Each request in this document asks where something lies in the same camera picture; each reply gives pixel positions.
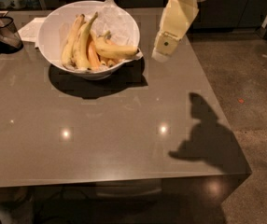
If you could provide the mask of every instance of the fruit bowl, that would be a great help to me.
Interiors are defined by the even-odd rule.
[[[112,33],[112,41],[120,45],[133,45],[138,47],[140,40],[139,28],[134,18],[122,8],[116,6],[113,0],[81,1],[59,7],[52,11],[40,27],[37,36],[37,45],[41,54],[48,62],[61,70],[89,80],[98,80],[109,77],[125,63],[138,60],[142,57],[139,52],[131,60],[120,63],[102,71],[78,71],[67,69],[62,65],[61,53],[68,31],[78,14],[84,14],[87,21],[97,12],[98,18],[93,23],[92,30],[101,35],[105,31]]]

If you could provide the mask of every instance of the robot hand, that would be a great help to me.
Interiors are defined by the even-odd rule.
[[[163,10],[160,31],[157,33],[152,57],[166,62],[176,50],[179,41],[198,15],[198,2],[204,0],[169,0]]]

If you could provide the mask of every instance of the glossy tabletop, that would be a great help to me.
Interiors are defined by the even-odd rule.
[[[144,58],[110,78],[62,72],[33,43],[0,55],[0,187],[250,172],[189,40],[158,63],[162,9],[128,11]]]

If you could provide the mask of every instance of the gray floor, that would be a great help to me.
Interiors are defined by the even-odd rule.
[[[189,38],[253,172],[222,204],[226,223],[267,223],[267,41],[250,31]]]

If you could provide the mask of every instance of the yellow banana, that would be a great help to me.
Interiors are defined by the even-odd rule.
[[[85,15],[80,14],[76,17],[74,23],[71,26],[71,29],[68,33],[67,43],[63,47],[63,51],[61,54],[61,62],[62,65],[66,68],[72,65],[72,49],[77,37],[77,31],[85,22]]]
[[[91,26],[97,17],[98,13],[95,12],[94,16],[88,22],[84,23],[77,32],[77,38],[73,46],[73,62],[76,64],[78,70],[85,71],[91,68],[87,57],[87,46]]]
[[[108,35],[110,35],[109,31],[95,39],[96,51],[100,56],[111,59],[129,59],[138,52],[138,48],[135,46],[107,44],[106,37]]]

